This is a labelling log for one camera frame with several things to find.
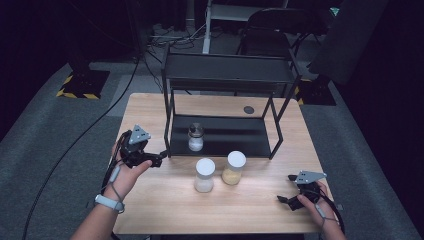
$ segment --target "person's left hand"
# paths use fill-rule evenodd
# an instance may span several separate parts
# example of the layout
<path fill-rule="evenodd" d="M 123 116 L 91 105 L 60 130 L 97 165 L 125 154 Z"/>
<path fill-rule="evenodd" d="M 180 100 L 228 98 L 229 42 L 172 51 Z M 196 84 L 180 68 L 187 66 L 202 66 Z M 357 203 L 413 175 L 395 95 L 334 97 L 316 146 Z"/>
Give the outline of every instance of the person's left hand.
<path fill-rule="evenodd" d="M 117 144 L 112 148 L 112 153 L 115 152 L 115 149 L 117 147 Z M 118 154 L 116 156 L 116 161 L 119 161 L 121 159 L 121 155 L 118 151 Z M 113 187 L 115 188 L 116 192 L 113 190 L 111 184 L 109 184 L 104 193 L 103 196 L 113 199 L 115 201 L 123 201 L 124 198 L 127 196 L 127 194 L 131 191 L 131 189 L 134 187 L 135 183 L 137 182 L 138 177 L 144 173 L 150 166 L 152 165 L 152 161 L 144 161 L 140 165 L 129 168 L 126 164 L 122 162 L 118 162 L 115 169 L 119 166 L 120 171 L 118 173 L 117 178 L 113 182 Z"/>

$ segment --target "jar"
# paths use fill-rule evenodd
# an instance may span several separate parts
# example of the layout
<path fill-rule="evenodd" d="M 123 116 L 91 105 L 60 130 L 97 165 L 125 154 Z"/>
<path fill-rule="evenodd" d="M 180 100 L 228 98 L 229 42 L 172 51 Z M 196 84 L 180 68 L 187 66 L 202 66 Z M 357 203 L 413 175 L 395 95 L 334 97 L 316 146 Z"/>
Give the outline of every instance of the jar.
<path fill-rule="evenodd" d="M 188 147 L 191 151 L 200 151 L 203 148 L 203 127 L 200 123 L 192 123 L 188 129 Z"/>
<path fill-rule="evenodd" d="M 227 164 L 222 171 L 222 180 L 228 185 L 236 185 L 240 182 L 241 172 L 246 164 L 246 156 L 240 151 L 232 151 L 228 154 Z"/>
<path fill-rule="evenodd" d="M 202 158 L 196 164 L 196 179 L 194 188 L 198 192 L 210 192 L 213 188 L 213 173 L 215 163 L 209 158 Z"/>

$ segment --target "white lid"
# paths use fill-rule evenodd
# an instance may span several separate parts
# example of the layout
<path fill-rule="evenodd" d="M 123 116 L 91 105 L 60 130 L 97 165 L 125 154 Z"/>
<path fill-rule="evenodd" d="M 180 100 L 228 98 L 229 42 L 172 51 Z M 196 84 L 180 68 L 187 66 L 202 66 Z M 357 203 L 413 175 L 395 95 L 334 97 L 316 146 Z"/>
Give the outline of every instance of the white lid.
<path fill-rule="evenodd" d="M 240 151 L 232 151 L 228 154 L 228 165 L 233 171 L 241 169 L 246 164 L 246 156 Z"/>
<path fill-rule="evenodd" d="M 202 158 L 196 164 L 197 176 L 201 179 L 208 179 L 215 172 L 215 163 L 209 158 Z"/>

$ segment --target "white watch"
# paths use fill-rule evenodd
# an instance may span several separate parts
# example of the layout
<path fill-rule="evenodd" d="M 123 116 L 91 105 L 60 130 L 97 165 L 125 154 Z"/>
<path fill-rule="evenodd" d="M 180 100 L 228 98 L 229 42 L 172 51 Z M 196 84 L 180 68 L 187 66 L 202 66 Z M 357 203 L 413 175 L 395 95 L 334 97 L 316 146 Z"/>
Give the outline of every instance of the white watch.
<path fill-rule="evenodd" d="M 125 204 L 123 202 L 112 200 L 110 198 L 102 196 L 101 194 L 98 194 L 94 201 L 106 207 L 110 207 L 113 210 L 118 211 L 119 213 L 123 213 L 125 211 Z"/>

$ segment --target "bottom shelf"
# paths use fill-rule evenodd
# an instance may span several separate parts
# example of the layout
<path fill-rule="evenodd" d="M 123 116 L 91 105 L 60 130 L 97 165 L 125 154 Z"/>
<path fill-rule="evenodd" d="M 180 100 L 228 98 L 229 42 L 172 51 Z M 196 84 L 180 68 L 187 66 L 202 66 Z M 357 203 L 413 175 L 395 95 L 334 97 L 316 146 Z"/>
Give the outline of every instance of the bottom shelf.
<path fill-rule="evenodd" d="M 188 128 L 194 122 L 202 124 L 205 131 L 203 149 L 198 152 L 188 147 Z M 271 155 L 262 118 L 174 115 L 170 147 L 171 155 L 178 156 L 227 156 L 235 150 L 246 157 Z"/>

